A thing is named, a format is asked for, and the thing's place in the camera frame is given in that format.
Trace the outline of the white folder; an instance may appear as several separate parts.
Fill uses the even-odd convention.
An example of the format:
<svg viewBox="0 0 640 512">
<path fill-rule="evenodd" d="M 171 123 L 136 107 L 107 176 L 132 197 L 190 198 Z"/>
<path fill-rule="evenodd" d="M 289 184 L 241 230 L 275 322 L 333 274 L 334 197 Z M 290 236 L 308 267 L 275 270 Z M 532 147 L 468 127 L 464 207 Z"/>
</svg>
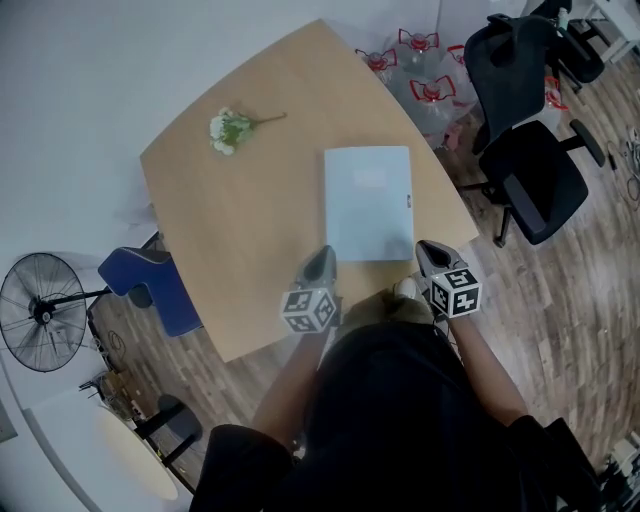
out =
<svg viewBox="0 0 640 512">
<path fill-rule="evenodd" d="M 328 149 L 324 176 L 326 242 L 340 262 L 413 259 L 408 147 Z"/>
</svg>

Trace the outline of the person's black shirt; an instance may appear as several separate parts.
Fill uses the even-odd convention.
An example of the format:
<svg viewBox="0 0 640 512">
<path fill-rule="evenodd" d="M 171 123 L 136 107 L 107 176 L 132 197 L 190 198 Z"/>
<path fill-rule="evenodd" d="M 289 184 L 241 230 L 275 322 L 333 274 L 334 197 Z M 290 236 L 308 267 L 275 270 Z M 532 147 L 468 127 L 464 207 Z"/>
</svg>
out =
<svg viewBox="0 0 640 512">
<path fill-rule="evenodd" d="M 478 400 L 451 331 L 385 322 L 321 359 L 291 449 L 250 427 L 210 434 L 189 512 L 600 512 L 563 420 L 509 426 Z"/>
</svg>

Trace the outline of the black floor fan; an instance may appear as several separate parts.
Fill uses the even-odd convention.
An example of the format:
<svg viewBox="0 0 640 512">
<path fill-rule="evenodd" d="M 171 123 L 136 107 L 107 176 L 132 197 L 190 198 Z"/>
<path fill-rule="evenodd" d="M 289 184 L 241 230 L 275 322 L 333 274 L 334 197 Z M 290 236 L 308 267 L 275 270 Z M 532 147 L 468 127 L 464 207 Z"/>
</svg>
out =
<svg viewBox="0 0 640 512">
<path fill-rule="evenodd" d="M 29 370 L 59 370 L 82 345 L 87 302 L 109 293 L 86 292 L 73 268 L 54 254 L 22 257 L 0 285 L 3 349 Z"/>
</svg>

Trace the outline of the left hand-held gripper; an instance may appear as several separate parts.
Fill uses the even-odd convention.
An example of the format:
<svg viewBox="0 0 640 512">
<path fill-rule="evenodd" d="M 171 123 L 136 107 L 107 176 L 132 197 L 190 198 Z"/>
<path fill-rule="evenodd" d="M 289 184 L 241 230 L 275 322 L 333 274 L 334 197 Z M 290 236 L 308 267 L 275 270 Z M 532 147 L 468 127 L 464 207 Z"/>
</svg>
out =
<svg viewBox="0 0 640 512">
<path fill-rule="evenodd" d="M 336 254 L 325 245 L 307 258 L 281 300 L 281 319 L 294 334 L 322 333 L 339 323 Z"/>
</svg>

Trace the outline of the person's olive trousers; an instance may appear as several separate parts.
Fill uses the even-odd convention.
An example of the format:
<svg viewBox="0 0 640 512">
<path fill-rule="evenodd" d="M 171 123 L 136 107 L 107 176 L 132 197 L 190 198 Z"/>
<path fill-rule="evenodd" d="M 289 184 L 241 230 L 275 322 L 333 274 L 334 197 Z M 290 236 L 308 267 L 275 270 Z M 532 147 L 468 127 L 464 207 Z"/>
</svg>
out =
<svg viewBox="0 0 640 512">
<path fill-rule="evenodd" d="M 430 324 L 433 320 L 433 313 L 424 301 L 383 290 L 353 305 L 343 317 L 337 335 L 385 322 Z"/>
</svg>

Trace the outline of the white artificial flower bunch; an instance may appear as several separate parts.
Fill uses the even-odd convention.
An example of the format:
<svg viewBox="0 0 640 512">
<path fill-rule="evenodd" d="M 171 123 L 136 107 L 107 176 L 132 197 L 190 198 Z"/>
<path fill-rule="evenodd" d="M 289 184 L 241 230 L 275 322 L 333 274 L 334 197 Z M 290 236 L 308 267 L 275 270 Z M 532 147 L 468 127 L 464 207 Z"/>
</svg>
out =
<svg viewBox="0 0 640 512">
<path fill-rule="evenodd" d="M 269 122 L 287 117 L 286 113 L 267 118 L 252 118 L 229 107 L 223 107 L 210 120 L 209 138 L 213 149 L 224 156 L 233 155 L 238 147 L 249 140 L 256 129 Z"/>
</svg>

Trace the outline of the blue chair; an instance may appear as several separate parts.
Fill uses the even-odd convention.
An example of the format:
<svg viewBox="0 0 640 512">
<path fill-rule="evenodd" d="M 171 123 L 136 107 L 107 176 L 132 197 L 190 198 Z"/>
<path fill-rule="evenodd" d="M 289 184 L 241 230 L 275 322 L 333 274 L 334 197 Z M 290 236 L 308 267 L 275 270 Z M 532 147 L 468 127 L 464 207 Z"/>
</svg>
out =
<svg viewBox="0 0 640 512">
<path fill-rule="evenodd" d="M 203 326 L 169 252 L 120 247 L 101 263 L 98 273 L 115 295 L 154 306 L 168 336 Z"/>
</svg>

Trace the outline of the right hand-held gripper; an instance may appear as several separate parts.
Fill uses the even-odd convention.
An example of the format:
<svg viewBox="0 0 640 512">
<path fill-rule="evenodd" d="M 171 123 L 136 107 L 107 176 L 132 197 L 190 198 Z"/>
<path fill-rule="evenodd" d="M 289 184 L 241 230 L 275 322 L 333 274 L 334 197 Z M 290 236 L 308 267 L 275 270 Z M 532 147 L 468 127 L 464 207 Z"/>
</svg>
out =
<svg viewBox="0 0 640 512">
<path fill-rule="evenodd" d="M 480 309 L 482 284 L 455 249 L 439 242 L 420 240 L 415 253 L 419 265 L 418 288 L 420 291 L 429 289 L 429 302 L 438 313 L 451 319 Z"/>
</svg>

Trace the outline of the white rectangular table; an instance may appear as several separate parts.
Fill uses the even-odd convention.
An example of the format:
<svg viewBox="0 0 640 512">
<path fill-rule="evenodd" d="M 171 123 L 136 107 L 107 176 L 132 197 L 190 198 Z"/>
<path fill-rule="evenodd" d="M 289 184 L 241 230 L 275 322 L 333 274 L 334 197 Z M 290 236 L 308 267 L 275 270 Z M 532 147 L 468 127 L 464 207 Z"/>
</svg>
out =
<svg viewBox="0 0 640 512">
<path fill-rule="evenodd" d="M 587 0 L 588 6 L 577 15 L 587 26 L 603 18 L 614 30 L 613 40 L 600 57 L 604 63 L 616 63 L 633 48 L 640 49 L 640 7 L 636 0 Z"/>
</svg>

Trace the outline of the person's left forearm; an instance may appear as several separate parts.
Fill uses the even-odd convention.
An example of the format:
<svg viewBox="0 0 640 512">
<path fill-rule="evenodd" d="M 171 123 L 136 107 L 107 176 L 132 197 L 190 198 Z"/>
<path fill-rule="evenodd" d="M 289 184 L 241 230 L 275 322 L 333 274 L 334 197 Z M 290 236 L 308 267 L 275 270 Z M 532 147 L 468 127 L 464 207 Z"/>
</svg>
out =
<svg viewBox="0 0 640 512">
<path fill-rule="evenodd" d="M 261 400 L 251 427 L 291 449 L 331 331 L 304 334 Z"/>
</svg>

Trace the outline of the white round table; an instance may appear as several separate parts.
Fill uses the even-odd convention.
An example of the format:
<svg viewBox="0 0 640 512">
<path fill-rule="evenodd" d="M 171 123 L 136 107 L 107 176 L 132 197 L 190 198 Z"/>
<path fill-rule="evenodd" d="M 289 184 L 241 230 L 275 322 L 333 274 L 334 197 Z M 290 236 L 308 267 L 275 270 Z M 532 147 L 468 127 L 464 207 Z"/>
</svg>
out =
<svg viewBox="0 0 640 512">
<path fill-rule="evenodd" d="M 94 423 L 130 477 L 163 501 L 178 498 L 178 489 L 160 459 L 124 421 L 108 408 L 99 407 Z"/>
</svg>

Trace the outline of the person's right forearm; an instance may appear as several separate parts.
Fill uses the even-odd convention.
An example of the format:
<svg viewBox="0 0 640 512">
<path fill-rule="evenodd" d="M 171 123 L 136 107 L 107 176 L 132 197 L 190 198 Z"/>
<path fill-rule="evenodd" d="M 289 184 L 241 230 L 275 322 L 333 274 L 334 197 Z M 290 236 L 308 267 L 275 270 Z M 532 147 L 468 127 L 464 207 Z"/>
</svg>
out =
<svg viewBox="0 0 640 512">
<path fill-rule="evenodd" d="M 487 413 L 505 426 L 528 415 L 525 401 L 469 316 L 447 320 L 465 372 Z"/>
</svg>

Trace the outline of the black mesh office chair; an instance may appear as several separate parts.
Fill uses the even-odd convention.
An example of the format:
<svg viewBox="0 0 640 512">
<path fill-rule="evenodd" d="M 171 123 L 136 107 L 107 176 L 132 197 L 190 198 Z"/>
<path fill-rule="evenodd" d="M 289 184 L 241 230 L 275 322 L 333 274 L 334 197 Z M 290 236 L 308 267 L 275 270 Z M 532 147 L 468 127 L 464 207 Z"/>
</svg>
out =
<svg viewBox="0 0 640 512">
<path fill-rule="evenodd" d="M 570 22 L 572 6 L 572 0 L 543 0 L 531 15 L 544 17 L 559 28 L 556 42 L 547 52 L 546 64 L 555 79 L 560 80 L 560 74 L 569 78 L 573 92 L 578 94 L 584 84 L 595 81 L 605 69 L 604 61 L 589 40 L 600 37 L 606 41 L 606 38 L 592 22 L 587 23 L 589 29 L 584 32 Z"/>
<path fill-rule="evenodd" d="M 559 140 L 536 114 L 545 104 L 546 53 L 557 38 L 546 18 L 492 15 L 464 48 L 464 61 L 484 122 L 473 143 L 485 181 L 475 184 L 503 209 L 496 246 L 511 223 L 538 245 L 555 234 L 588 196 L 586 182 L 571 159 L 586 148 L 602 166 L 605 156 L 585 125 L 571 121 L 573 136 Z"/>
</svg>

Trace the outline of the black stool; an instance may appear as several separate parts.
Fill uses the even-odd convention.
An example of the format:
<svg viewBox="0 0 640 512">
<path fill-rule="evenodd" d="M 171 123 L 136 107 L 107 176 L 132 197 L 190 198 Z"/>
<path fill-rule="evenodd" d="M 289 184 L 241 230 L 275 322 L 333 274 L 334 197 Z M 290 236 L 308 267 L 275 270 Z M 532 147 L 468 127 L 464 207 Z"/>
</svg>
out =
<svg viewBox="0 0 640 512">
<path fill-rule="evenodd" d="M 204 427 L 189 405 L 173 394 L 163 393 L 150 414 L 135 417 L 134 432 L 170 475 L 194 494 L 206 449 L 202 444 Z"/>
</svg>

